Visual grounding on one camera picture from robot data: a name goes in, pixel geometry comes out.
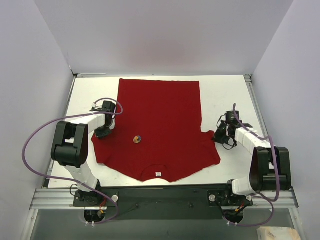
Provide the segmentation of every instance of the white backdrop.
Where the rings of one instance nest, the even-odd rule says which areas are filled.
[[[290,151],[304,229],[320,239],[320,2],[295,0],[253,74],[268,132]]]
[[[43,181],[24,166],[23,144],[40,125],[63,115],[73,80],[32,0],[1,1],[0,74],[0,239],[19,240]],[[27,149],[38,171],[48,169],[54,129],[42,131]]]
[[[35,0],[74,73],[243,75],[293,0]]]

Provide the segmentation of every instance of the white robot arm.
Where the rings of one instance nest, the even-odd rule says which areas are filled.
[[[250,124],[242,124],[235,118],[233,111],[225,113],[225,120],[219,119],[220,125],[212,140],[219,144],[227,144],[230,149],[241,144],[252,155],[250,174],[246,177],[232,180],[232,193],[235,195],[249,195],[260,191],[276,190],[276,175],[273,166],[271,145],[267,140],[261,140],[257,131]],[[289,190],[291,187],[291,171],[289,151],[285,147],[274,147],[276,164],[279,172],[280,189]]]
[[[104,138],[111,133],[112,115],[94,114],[98,112],[114,113],[116,105],[111,101],[104,101],[99,109],[92,108],[92,115],[72,121],[61,121],[57,124],[53,139],[51,158],[67,169],[73,179],[95,189],[98,179],[92,174],[88,165],[88,140],[93,131],[97,138]],[[79,184],[78,189],[90,192]]]

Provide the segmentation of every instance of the bolt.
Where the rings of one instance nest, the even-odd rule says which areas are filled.
[[[250,196],[250,195],[248,195],[248,196],[246,196],[246,198],[245,199],[247,199],[248,201],[252,201],[252,196]]]
[[[213,194],[211,194],[211,195],[209,196],[209,201],[210,201],[210,202],[214,202],[215,200],[216,200],[216,196],[213,195]]]
[[[118,202],[119,197],[117,195],[113,195],[111,197],[112,201],[114,201],[115,203]]]

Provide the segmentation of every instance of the white table surface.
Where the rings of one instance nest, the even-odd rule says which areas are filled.
[[[240,118],[244,123],[251,124],[262,136],[262,129],[256,115],[245,79],[242,75],[232,76],[133,76],[133,77],[92,77],[77,78],[74,83],[67,116],[84,114],[91,109],[92,103],[100,98],[118,97],[119,79],[161,80],[161,81],[199,81],[202,109],[201,130],[215,131],[221,115],[232,110],[236,103]],[[103,187],[121,186],[155,186],[155,185],[195,185],[222,184],[230,179],[238,179],[249,174],[252,156],[247,150],[238,145],[232,150],[225,150],[220,144],[215,144],[221,162],[180,179],[167,182],[164,179],[151,179],[145,182],[128,177],[104,164],[96,161],[92,134],[89,136],[89,154],[87,158],[93,175],[98,178]],[[58,162],[52,169],[52,176],[72,178],[71,174]],[[50,179],[49,188],[69,188],[73,182]]]

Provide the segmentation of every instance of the cable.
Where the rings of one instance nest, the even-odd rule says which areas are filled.
[[[230,217],[232,217],[233,219],[238,216],[241,212],[243,212],[243,210],[245,210],[247,207],[250,207],[250,205],[245,205],[244,207],[240,208],[234,215],[231,215]]]
[[[275,214],[275,206],[273,205],[272,201],[269,200],[269,199],[266,199],[263,197],[263,195],[261,193],[259,193],[261,196],[253,196],[253,198],[257,198],[257,199],[264,199],[266,200],[268,203],[270,203],[271,205],[271,214],[269,216],[269,218],[263,222],[260,222],[260,223],[255,223],[255,224],[241,224],[241,223],[234,223],[232,221],[229,221],[227,218],[226,218],[226,215],[221,207],[221,205],[218,203],[218,201],[215,201],[216,205],[219,207],[219,209],[221,210],[222,212],[222,217],[228,221],[228,224],[231,224],[231,225],[234,225],[234,226],[237,226],[237,227],[258,227],[258,226],[262,226],[262,225],[265,225],[267,224],[268,222],[270,222],[270,220],[273,218],[274,214]]]
[[[238,212],[244,205],[245,205],[245,202],[243,201],[235,211]]]
[[[100,212],[101,212],[102,214],[104,214],[104,211],[102,210],[102,207],[104,207],[104,206],[106,205],[106,203],[107,203],[107,199],[104,198],[104,199],[103,199],[103,202],[99,205],[99,210],[100,210]]]
[[[100,99],[98,99],[97,101],[95,101],[94,103],[96,104],[97,102],[99,102],[99,101],[101,101],[101,100],[111,100],[111,101],[116,102],[116,104],[120,106],[121,111],[120,111],[120,112],[115,112],[115,113],[113,113],[113,112],[91,112],[91,113],[78,114],[78,115],[72,115],[72,116],[64,116],[64,117],[59,117],[59,118],[53,119],[53,120],[48,121],[47,123],[43,124],[43,125],[40,126],[39,128],[37,128],[37,129],[27,138],[27,140],[25,141],[25,143],[24,143],[24,145],[23,145],[23,148],[22,148],[22,161],[23,161],[23,164],[24,164],[25,167],[26,167],[29,171],[31,171],[32,173],[34,173],[34,174],[36,174],[36,175],[38,175],[38,176],[47,178],[47,179],[58,179],[58,180],[66,180],[66,181],[75,182],[75,183],[80,184],[80,185],[84,186],[85,188],[87,188],[87,189],[89,189],[89,190],[91,190],[91,191],[93,191],[93,192],[95,192],[95,193],[103,196],[103,197],[106,198],[108,201],[110,201],[111,203],[114,204],[115,209],[116,209],[115,214],[114,214],[113,216],[105,219],[105,220],[102,220],[102,221],[100,221],[100,222],[96,222],[95,224],[103,224],[103,223],[106,223],[106,222],[114,219],[114,218],[118,215],[118,213],[119,213],[118,205],[117,205],[110,197],[108,197],[108,196],[105,195],[104,193],[102,193],[102,192],[100,192],[100,191],[98,191],[98,190],[96,190],[96,189],[94,189],[94,188],[86,185],[85,183],[82,183],[82,182],[79,181],[79,180],[72,179],[72,178],[68,178],[68,177],[49,176],[49,175],[47,175],[47,174],[44,174],[44,173],[41,173],[41,172],[38,172],[38,171],[34,170],[34,169],[28,164],[28,162],[27,162],[27,159],[26,159],[26,149],[27,149],[27,146],[28,146],[29,142],[31,141],[31,139],[32,139],[39,131],[41,131],[43,128],[45,128],[46,126],[48,126],[48,125],[50,125],[50,124],[52,124],[52,123],[54,123],[54,122],[61,121],[61,120],[65,120],[65,119],[73,119],[73,118],[79,118],[79,117],[86,117],[86,116],[90,116],[90,115],[92,115],[92,114],[94,114],[94,115],[96,115],[96,114],[120,115],[120,114],[122,114],[122,113],[124,112],[124,109],[123,109],[122,105],[121,105],[118,101],[116,101],[116,100],[114,100],[114,99],[112,99],[112,98],[108,98],[108,97],[100,98]]]
[[[134,206],[132,206],[132,207],[129,208],[128,210],[120,213],[117,217],[120,217],[120,216],[123,216],[123,215],[125,215],[125,214],[128,214],[128,213],[130,213],[130,212],[132,212],[132,211],[134,211],[134,210],[136,210],[136,209],[138,209],[138,205],[137,205],[137,204],[135,204]]]
[[[225,116],[225,115],[226,115],[226,113],[223,114],[223,115],[221,115],[220,118],[219,118],[219,120],[216,122],[216,127],[217,127],[217,128],[219,128],[218,123],[220,122],[220,120],[222,119],[222,117]]]
[[[276,155],[276,150],[275,150],[275,145],[274,145],[274,141],[272,139],[272,137],[270,135],[266,136],[266,137],[260,137],[258,134],[256,134],[255,132],[250,131],[250,129],[248,129],[239,119],[238,114],[236,113],[236,104],[233,104],[233,114],[236,118],[236,120],[238,121],[238,123],[241,125],[241,127],[243,127],[246,131],[250,132],[252,135],[254,135],[255,137],[257,137],[260,140],[269,140],[270,142],[270,146],[271,146],[271,152],[272,152],[272,159],[273,159],[273,166],[274,166],[274,173],[275,173],[275,184],[276,184],[276,192],[275,192],[275,197],[274,199],[270,199],[268,197],[266,197],[265,195],[263,195],[262,193],[259,193],[261,195],[261,197],[265,200],[267,200],[268,202],[276,202],[279,198],[280,195],[280,177],[279,177],[279,170],[278,170],[278,164],[277,164],[277,155]]]
[[[224,144],[226,144],[226,143],[223,143],[222,144],[222,147],[225,149],[225,150],[231,150],[231,149],[233,149],[235,146],[233,145],[233,146],[231,146],[231,145],[229,145],[229,144],[227,144],[228,146],[231,146],[231,148],[226,148],[226,146],[224,145]]]
[[[76,185],[76,186],[77,186],[77,184],[72,184],[72,185],[70,186],[70,188],[69,188],[69,192],[70,192],[70,194],[71,194],[72,196],[75,197],[76,195],[72,194],[72,192],[71,192],[71,189],[72,189],[72,186],[73,186],[73,185]]]

